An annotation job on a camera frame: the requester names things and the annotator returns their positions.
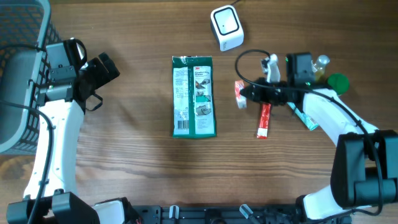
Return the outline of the small red white packet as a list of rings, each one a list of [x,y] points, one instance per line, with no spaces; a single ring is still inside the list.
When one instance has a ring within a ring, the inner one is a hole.
[[[234,83],[234,90],[236,96],[236,102],[239,109],[247,108],[247,99],[241,94],[241,90],[244,89],[244,82],[242,80],[237,80]]]

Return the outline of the red snack stick packet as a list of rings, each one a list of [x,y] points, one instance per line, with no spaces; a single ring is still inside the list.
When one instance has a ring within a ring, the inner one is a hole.
[[[271,115],[271,105],[262,104],[261,115],[259,119],[259,127],[257,129],[258,139],[267,139],[270,115]]]

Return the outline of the teal wet wipes pack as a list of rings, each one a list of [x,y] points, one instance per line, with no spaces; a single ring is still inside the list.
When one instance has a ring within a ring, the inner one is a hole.
[[[318,127],[318,123],[305,113],[300,112],[294,103],[288,102],[287,105],[292,109],[293,114],[296,115],[310,131]]]

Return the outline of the yellow liquid soap bottle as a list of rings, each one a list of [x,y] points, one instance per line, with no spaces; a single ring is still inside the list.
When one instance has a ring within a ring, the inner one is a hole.
[[[320,55],[315,62],[313,62],[312,70],[314,72],[315,81],[320,82],[325,76],[326,66],[330,63],[327,55]]]

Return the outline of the green 3M gloves package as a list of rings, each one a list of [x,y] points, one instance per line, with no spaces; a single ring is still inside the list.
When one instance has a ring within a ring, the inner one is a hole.
[[[216,136],[213,60],[210,56],[173,56],[174,138]]]

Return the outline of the green round can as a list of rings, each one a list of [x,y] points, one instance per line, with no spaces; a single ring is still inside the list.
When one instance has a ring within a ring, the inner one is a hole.
[[[342,73],[333,73],[331,74],[327,80],[327,84],[332,87],[333,90],[336,91],[337,95],[342,95],[349,90],[349,80]]]

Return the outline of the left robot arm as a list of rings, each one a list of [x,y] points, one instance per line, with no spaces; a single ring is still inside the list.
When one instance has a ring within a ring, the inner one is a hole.
[[[86,100],[119,76],[106,53],[88,60],[78,39],[67,39],[44,49],[50,69],[36,85],[39,139],[34,169],[20,202],[8,205],[8,223],[143,223],[127,198],[88,205],[76,194],[78,135],[88,110]]]

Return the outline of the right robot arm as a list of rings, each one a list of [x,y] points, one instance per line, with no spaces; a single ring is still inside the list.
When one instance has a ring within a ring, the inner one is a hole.
[[[311,117],[336,146],[330,184],[297,199],[295,222],[341,222],[353,213],[378,216],[397,203],[397,133],[380,130],[344,104],[329,85],[315,80],[309,52],[285,57],[287,80],[280,79],[277,56],[262,61],[264,77],[248,83],[239,94],[274,106],[293,103]]]

